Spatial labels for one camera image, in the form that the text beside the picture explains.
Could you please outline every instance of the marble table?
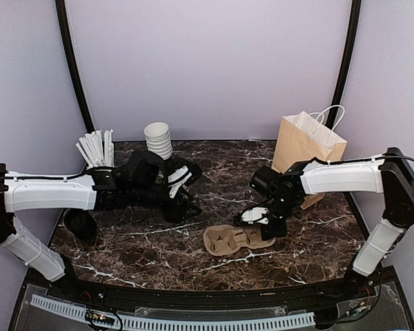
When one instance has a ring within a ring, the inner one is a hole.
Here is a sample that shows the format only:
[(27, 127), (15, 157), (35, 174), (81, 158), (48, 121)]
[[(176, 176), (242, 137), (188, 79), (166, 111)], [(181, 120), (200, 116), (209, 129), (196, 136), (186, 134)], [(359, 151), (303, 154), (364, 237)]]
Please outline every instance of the marble table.
[[(116, 165), (145, 143), (117, 143)], [(248, 187), (254, 171), (269, 164), (274, 141), (176, 141), (174, 154), (198, 163), (203, 176), (190, 187), (203, 213), (183, 224), (158, 211), (128, 208), (92, 212), (97, 239), (82, 243), (60, 223), (51, 248), (68, 256), (80, 279), (159, 290), (256, 290), (340, 278), (364, 237), (341, 193), (308, 210), (296, 209), (288, 236), (269, 248), (209, 255), (202, 234), (233, 224), (245, 207), (263, 200)]]

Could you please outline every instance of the brown paper bag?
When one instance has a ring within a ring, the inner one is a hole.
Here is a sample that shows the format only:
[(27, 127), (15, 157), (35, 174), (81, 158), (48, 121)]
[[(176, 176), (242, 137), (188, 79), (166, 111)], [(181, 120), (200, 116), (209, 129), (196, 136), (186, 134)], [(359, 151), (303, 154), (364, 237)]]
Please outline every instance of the brown paper bag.
[[(342, 158), (347, 141), (322, 124), (324, 113), (332, 107), (320, 113), (311, 113), (319, 114), (316, 119), (306, 112), (282, 117), (272, 169), (284, 173), (295, 162), (307, 161), (313, 157), (324, 161), (339, 161)], [(338, 107), (343, 112), (334, 128), (345, 114), (345, 109)], [(323, 198), (324, 194), (309, 195), (301, 207), (307, 209)]]

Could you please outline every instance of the white rope handle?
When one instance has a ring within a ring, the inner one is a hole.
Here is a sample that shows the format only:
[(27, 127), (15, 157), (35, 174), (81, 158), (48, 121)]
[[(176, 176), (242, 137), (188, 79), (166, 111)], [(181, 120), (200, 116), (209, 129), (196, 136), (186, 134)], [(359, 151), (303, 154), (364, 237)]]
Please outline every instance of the white rope handle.
[[(331, 135), (334, 133), (334, 129), (339, 125), (340, 121), (344, 118), (344, 116), (345, 116), (345, 107), (342, 106), (342, 105), (332, 105), (332, 106), (330, 106), (330, 107), (328, 107), (328, 108), (326, 108), (326, 109), (324, 109), (320, 112), (320, 114), (323, 115), (325, 112), (328, 112), (331, 108), (334, 108), (334, 107), (341, 108), (342, 109), (342, 115), (340, 115), (339, 119), (337, 120), (337, 122), (335, 123), (333, 128), (331, 129), (331, 133), (329, 134), (328, 139), (326, 140), (327, 143), (330, 140)], [(313, 133), (310, 136), (311, 138), (313, 138), (313, 135), (316, 133), (316, 131), (320, 128), (321, 125), (322, 125), (322, 122), (320, 122), (319, 125), (317, 126), (316, 130), (313, 131)]]
[[(316, 120), (316, 122), (318, 122), (319, 124), (317, 125), (317, 127), (315, 128), (315, 125), (316, 125), (316, 123), (314, 123), (313, 124), (313, 129), (311, 130), (311, 134), (310, 134), (310, 137), (313, 137), (313, 135), (314, 135), (314, 133), (316, 132), (316, 130), (321, 126), (321, 124), (322, 124), (322, 122), (324, 121), (324, 114), (322, 114), (321, 112), (311, 112), (310, 114), (307, 114), (308, 116), (311, 116), (311, 115), (316, 115), (316, 114), (318, 114), (318, 116), (315, 118), (315, 120)], [(322, 120), (319, 122), (318, 121), (318, 118), (319, 117), (321, 117), (322, 116)], [(305, 118), (305, 116), (304, 117), (302, 117), (301, 119), (299, 119), (299, 121), (297, 122), (297, 124), (296, 124), (296, 128), (299, 126), (299, 124), (301, 123), (301, 121), (303, 120)]]

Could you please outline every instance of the light purple wall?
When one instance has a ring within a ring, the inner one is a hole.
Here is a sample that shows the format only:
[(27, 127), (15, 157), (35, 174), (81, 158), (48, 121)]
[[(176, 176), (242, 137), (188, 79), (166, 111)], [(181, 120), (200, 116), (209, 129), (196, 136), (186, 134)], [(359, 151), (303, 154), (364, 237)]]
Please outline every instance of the light purple wall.
[[(77, 172), (85, 129), (72, 89), (54, 1), (0, 1), (0, 162), (12, 170)], [(43, 242), (58, 210), (28, 211), (23, 223)], [(0, 331), (7, 330), (26, 268), (0, 248)]]
[[(347, 115), (338, 132), (348, 139), (347, 157), (364, 157), (397, 146), (414, 157), (414, 1), (365, 1), (353, 63), (343, 99)], [(383, 197), (356, 194), (372, 230)], [(414, 226), (389, 257), (414, 314)]]
[(350, 1), (67, 1), (92, 117), (116, 140), (274, 139), (333, 95)]

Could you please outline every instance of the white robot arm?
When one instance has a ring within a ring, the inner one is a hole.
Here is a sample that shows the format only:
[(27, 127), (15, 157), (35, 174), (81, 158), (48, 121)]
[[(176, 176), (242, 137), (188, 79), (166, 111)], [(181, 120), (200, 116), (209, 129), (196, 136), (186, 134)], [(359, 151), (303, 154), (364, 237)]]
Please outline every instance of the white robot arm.
[(270, 203), (245, 210), (236, 223), (260, 223), (264, 240), (286, 236), (286, 219), (307, 194), (383, 193), (386, 208), (382, 218), (346, 273), (355, 288), (366, 282), (367, 276), (414, 224), (414, 172), (397, 148), (362, 160), (298, 162), (284, 174), (264, 166), (256, 171), (250, 186), (267, 196)]
[(58, 281), (65, 274), (74, 274), (72, 265), (29, 232), (15, 212), (42, 208), (113, 210), (141, 205), (160, 208), (165, 220), (179, 223), (201, 212), (182, 188), (200, 176), (201, 169), (194, 163), (164, 161), (148, 151), (134, 152), (118, 169), (93, 168), (72, 176), (8, 172), (0, 163), (0, 246), (47, 280)]

